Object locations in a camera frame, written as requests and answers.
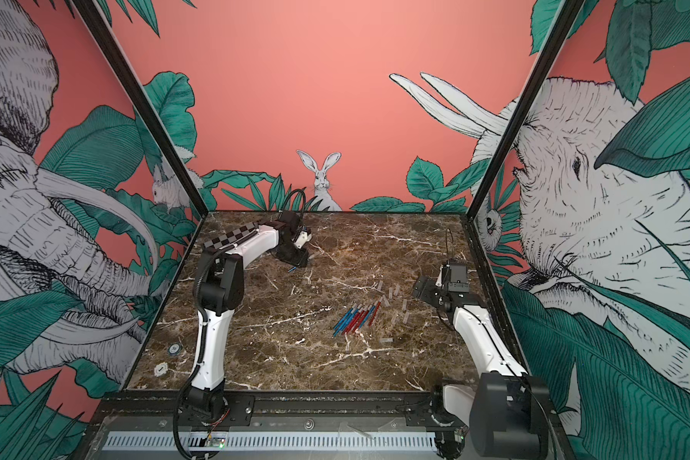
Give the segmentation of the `blue knife bottom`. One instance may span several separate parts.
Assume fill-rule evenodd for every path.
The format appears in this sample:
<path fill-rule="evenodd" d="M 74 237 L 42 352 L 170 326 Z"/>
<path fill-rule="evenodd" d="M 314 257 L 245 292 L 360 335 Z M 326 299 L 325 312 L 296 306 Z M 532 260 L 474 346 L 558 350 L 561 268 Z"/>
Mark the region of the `blue knife bottom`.
<path fill-rule="evenodd" d="M 370 320 L 370 318 L 371 318 L 371 316 L 373 315 L 373 313 L 379 308 L 380 304 L 381 304 L 381 303 L 379 302 L 379 303 L 373 305 L 373 306 L 368 310 L 366 316 L 364 316 L 364 318 L 362 319 L 362 322 L 360 322 L 360 324 L 358 324 L 358 329 L 359 329 L 359 330 L 360 330 L 361 328 L 363 328 L 366 324 L 368 324 L 368 321 Z"/>

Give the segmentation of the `right black frame post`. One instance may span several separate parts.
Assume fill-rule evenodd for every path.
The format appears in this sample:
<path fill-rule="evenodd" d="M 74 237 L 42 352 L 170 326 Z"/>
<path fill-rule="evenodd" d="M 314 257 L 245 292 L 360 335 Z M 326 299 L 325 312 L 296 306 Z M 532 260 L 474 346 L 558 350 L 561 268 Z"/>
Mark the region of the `right black frame post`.
<path fill-rule="evenodd" d="M 477 217 L 478 211 L 489 193 L 490 186 L 498 176 L 500 167 L 503 165 L 508 153 L 513 149 L 513 143 L 518 139 L 519 130 L 525 122 L 529 110 L 538 100 L 542 85 L 556 61 L 557 55 L 559 55 L 583 4 L 584 1 L 582 0 L 562 2 L 561 8 L 557 12 L 549 33 L 546 36 L 544 45 L 540 50 L 540 55 L 521 92 L 521 97 L 519 97 L 519 101 L 517 101 L 517 105 L 509 120 L 508 126 L 500 138 L 500 142 L 488 165 L 486 174 L 467 212 L 468 222 L 472 222 Z"/>

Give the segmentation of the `white round table grommet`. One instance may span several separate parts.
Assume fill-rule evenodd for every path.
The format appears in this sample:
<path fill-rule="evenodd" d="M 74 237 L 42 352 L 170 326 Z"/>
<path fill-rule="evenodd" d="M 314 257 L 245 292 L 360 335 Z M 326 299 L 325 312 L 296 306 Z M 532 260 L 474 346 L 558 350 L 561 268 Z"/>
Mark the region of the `white round table grommet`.
<path fill-rule="evenodd" d="M 157 364 L 157 366 L 155 366 L 155 368 L 153 369 L 153 375 L 155 375 L 155 377 L 162 377 L 168 372 L 168 370 L 169 370 L 168 363 L 167 362 L 161 362 L 161 363 Z"/>

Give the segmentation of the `round table hole grommet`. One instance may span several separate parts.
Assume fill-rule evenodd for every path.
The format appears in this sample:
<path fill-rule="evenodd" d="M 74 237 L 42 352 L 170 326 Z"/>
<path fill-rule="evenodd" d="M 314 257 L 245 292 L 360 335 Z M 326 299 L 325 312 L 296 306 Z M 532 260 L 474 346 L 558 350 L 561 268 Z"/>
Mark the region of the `round table hole grommet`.
<path fill-rule="evenodd" d="M 172 357 L 178 355 L 181 351 L 182 351 L 182 346 L 178 343 L 174 343 L 174 344 L 170 345 L 168 348 L 168 354 Z"/>

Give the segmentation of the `black front rail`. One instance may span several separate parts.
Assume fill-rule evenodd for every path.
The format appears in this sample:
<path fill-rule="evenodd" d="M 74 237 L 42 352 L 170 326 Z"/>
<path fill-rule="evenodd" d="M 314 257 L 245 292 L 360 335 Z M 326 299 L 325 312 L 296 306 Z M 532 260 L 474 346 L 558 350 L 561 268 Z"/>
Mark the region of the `black front rail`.
<path fill-rule="evenodd" d="M 130 390 L 113 393 L 99 405 L 94 424 L 109 416 L 160 417 L 170 421 L 174 390 Z M 448 412 L 427 391 L 255 391 L 227 390 L 222 427 L 252 427 L 264 417 L 402 417 L 409 427 L 447 429 L 465 421 Z"/>

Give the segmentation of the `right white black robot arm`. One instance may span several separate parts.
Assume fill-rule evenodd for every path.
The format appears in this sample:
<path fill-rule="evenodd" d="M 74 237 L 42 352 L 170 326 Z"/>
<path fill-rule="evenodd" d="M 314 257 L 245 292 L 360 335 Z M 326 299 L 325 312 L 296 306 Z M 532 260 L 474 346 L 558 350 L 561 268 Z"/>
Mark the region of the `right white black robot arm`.
<path fill-rule="evenodd" d="M 446 316 L 479 373 L 475 390 L 459 384 L 442 390 L 443 408 L 469 429 L 476 452 L 506 459 L 546 458 L 548 414 L 534 393 L 545 386 L 528 376 L 503 342 L 488 310 L 470 288 L 467 264 L 446 260 L 437 277 L 418 278 L 412 296 Z"/>

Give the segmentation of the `black frame post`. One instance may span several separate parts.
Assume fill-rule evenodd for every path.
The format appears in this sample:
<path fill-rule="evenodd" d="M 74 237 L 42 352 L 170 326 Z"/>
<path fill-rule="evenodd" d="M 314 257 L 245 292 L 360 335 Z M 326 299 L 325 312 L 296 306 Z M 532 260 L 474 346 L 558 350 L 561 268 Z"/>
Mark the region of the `black frame post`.
<path fill-rule="evenodd" d="M 472 222 L 477 217 L 478 211 L 489 193 L 490 186 L 498 176 L 500 167 L 503 165 L 508 153 L 513 149 L 513 143 L 518 139 L 519 130 L 525 122 L 529 110 L 538 100 L 542 85 L 556 61 L 557 55 L 559 55 L 583 4 L 584 1 L 582 0 L 562 2 L 561 8 L 557 12 L 549 33 L 546 36 L 544 45 L 540 50 L 540 55 L 521 92 L 521 97 L 519 97 L 519 101 L 517 101 L 517 105 L 509 120 L 508 126 L 500 138 L 500 142 L 488 165 L 486 174 L 467 212 L 468 222 Z"/>
<path fill-rule="evenodd" d="M 111 31 L 102 9 L 95 1 L 80 0 L 73 1 L 72 4 L 112 68 L 116 78 L 124 88 L 124 92 L 130 98 L 134 109 L 140 115 L 154 143 L 170 163 L 182 188 L 189 196 L 192 208 L 204 220 L 208 215 L 208 208 L 197 186 L 193 184 L 184 163 L 177 155 L 176 147 L 172 142 L 170 134 L 168 134 L 145 89 L 128 62 L 124 51 Z"/>

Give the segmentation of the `left black frame post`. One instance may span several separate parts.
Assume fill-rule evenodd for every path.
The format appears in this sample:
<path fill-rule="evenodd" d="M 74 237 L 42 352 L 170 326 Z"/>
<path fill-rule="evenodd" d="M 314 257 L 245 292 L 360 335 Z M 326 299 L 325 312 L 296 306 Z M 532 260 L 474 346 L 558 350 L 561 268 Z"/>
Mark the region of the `left black frame post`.
<path fill-rule="evenodd" d="M 116 78 L 124 88 L 124 92 L 130 98 L 134 109 L 140 115 L 154 143 L 170 163 L 182 188 L 189 196 L 192 208 L 204 220 L 208 215 L 208 208 L 197 186 L 193 184 L 184 163 L 177 155 L 176 147 L 172 142 L 170 134 L 168 134 L 145 89 L 128 62 L 124 51 L 111 31 L 102 9 L 95 1 L 80 0 L 73 1 L 72 4 L 112 68 Z"/>

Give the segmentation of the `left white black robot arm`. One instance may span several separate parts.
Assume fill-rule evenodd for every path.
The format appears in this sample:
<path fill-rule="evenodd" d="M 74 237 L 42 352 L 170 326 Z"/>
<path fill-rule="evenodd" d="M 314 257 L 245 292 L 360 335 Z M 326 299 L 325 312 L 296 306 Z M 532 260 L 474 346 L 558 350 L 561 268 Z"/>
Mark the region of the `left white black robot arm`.
<path fill-rule="evenodd" d="M 214 237 L 203 245 L 195 271 L 193 297 L 199 318 L 192 375 L 180 391 L 181 402 L 216 420 L 226 411 L 224 355 L 230 324 L 245 296 L 245 269 L 270 253 L 279 261 L 304 268 L 305 245 L 312 230 L 304 213 L 282 211 Z"/>

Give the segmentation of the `black white checkerboard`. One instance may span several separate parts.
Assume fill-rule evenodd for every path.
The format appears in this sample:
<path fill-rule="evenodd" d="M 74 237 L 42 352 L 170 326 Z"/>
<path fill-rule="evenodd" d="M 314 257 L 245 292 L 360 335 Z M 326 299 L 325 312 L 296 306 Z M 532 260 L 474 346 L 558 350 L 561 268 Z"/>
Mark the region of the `black white checkerboard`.
<path fill-rule="evenodd" d="M 203 244 L 204 251 L 219 251 L 230 247 L 236 247 L 250 240 L 259 233 L 258 222 L 249 222 L 246 225 L 233 229 L 221 236 L 214 237 Z"/>

